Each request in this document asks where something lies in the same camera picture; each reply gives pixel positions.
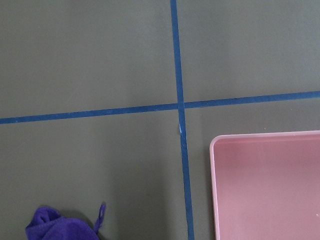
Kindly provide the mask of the purple microfiber cloth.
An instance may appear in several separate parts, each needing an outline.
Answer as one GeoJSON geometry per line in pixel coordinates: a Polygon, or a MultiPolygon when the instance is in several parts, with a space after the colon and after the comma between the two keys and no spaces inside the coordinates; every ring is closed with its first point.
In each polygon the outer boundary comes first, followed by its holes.
{"type": "Polygon", "coordinates": [[[38,208],[25,228],[29,240],[98,240],[104,222],[106,205],[101,204],[93,227],[78,218],[62,216],[51,207],[38,208]]]}

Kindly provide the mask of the pink plastic tray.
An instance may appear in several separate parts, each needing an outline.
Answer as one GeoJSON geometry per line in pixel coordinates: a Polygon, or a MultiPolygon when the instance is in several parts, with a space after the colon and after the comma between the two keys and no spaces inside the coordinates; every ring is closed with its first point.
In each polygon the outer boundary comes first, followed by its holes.
{"type": "Polygon", "coordinates": [[[219,135],[209,152],[217,240],[319,239],[319,131],[219,135]]]}

